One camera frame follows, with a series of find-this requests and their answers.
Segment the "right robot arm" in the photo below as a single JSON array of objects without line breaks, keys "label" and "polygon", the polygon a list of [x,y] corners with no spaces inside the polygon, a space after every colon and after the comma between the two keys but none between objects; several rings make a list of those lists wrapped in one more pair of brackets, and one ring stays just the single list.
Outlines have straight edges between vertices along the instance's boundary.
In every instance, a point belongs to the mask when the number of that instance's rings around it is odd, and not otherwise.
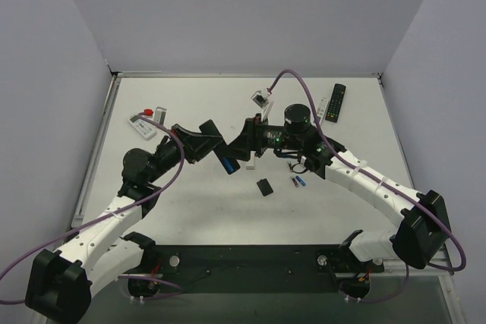
[{"label": "right robot arm", "polygon": [[421,193],[383,176],[332,139],[323,140],[311,124],[306,105],[284,111],[283,126],[273,126],[261,115],[245,120],[241,133],[229,144],[235,159],[295,151],[305,169],[360,197],[387,218],[388,231],[352,234],[349,249],[360,262],[400,259],[424,269],[448,238],[450,223],[443,197],[430,190]]}]

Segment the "blue AAA battery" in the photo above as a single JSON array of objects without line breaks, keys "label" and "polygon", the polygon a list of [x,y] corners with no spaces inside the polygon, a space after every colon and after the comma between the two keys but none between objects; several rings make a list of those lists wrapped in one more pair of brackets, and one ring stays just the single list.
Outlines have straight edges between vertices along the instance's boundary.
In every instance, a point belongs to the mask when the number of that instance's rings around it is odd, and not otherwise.
[{"label": "blue AAA battery", "polygon": [[232,175],[240,169],[240,165],[236,159],[223,158],[222,163],[228,175]]},{"label": "blue AAA battery", "polygon": [[295,176],[296,180],[299,182],[299,184],[303,187],[306,186],[306,183],[300,178],[299,176]]}]

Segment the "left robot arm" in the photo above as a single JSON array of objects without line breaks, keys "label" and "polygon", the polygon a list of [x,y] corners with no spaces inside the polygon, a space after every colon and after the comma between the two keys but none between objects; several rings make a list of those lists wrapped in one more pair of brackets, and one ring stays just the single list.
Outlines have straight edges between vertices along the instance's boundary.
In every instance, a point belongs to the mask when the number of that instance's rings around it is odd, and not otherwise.
[{"label": "left robot arm", "polygon": [[130,269],[152,269],[153,242],[127,230],[156,205],[163,191],[155,186],[157,179],[172,168],[199,162],[223,142],[208,120],[198,132],[174,125],[154,153],[125,153],[121,189],[99,217],[74,229],[70,241],[57,250],[44,249],[34,258],[26,306],[58,323],[77,323],[105,286]]}]

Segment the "black remote control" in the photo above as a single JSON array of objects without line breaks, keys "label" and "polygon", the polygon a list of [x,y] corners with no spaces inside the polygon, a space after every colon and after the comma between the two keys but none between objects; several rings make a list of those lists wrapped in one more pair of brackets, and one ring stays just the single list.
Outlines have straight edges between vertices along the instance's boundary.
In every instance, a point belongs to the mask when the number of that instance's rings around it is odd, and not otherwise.
[{"label": "black remote control", "polygon": [[228,145],[224,141],[224,138],[222,137],[222,134],[221,134],[220,138],[221,138],[222,142],[213,151],[216,154],[216,157],[219,160],[219,162],[221,163],[222,167],[224,168],[223,163],[222,163],[222,159],[223,158],[231,158],[231,157],[229,156],[229,148],[228,148]]}]

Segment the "black battery cover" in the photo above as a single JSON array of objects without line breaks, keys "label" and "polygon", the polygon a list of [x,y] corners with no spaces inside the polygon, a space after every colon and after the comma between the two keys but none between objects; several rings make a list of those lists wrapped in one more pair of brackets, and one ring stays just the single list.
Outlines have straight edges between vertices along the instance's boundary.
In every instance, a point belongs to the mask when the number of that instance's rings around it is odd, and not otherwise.
[{"label": "black battery cover", "polygon": [[272,186],[270,185],[270,182],[266,178],[260,179],[257,182],[257,187],[263,197],[267,197],[274,192]]}]

